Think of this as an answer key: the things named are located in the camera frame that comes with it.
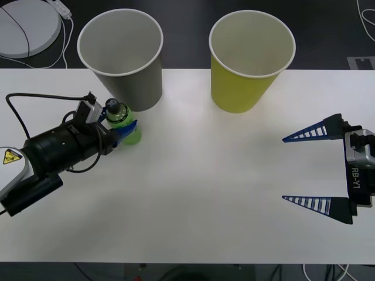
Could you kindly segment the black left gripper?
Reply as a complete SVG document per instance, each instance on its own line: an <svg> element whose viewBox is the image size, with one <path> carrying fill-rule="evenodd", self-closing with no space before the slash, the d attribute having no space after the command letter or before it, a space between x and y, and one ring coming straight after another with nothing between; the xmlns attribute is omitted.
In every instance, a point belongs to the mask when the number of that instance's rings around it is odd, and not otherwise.
<svg viewBox="0 0 375 281"><path fill-rule="evenodd" d="M107 118L106 107L102 108L102 112L98 118L98 122L102 123ZM102 125L85 124L84 125L84 158L99 153L107 155L112 152L127 136L133 133L137 128L138 121L134 120L129 125L118 127L109 131Z"/></svg>

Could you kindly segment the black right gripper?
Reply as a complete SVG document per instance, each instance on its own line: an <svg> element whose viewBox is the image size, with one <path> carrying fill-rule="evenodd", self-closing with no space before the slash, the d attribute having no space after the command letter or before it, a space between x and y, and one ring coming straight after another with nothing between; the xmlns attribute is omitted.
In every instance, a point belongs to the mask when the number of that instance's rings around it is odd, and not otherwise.
<svg viewBox="0 0 375 281"><path fill-rule="evenodd" d="M284 143L343 139L346 132L363 129L362 126L351 126L334 114L323 121L308 126L282 139ZM307 210L324 215L344 224L353 224L352 205L371 207L374 197L374 169L365 169L345 163L347 192L345 197L303 197L282 196L284 200Z"/></svg>

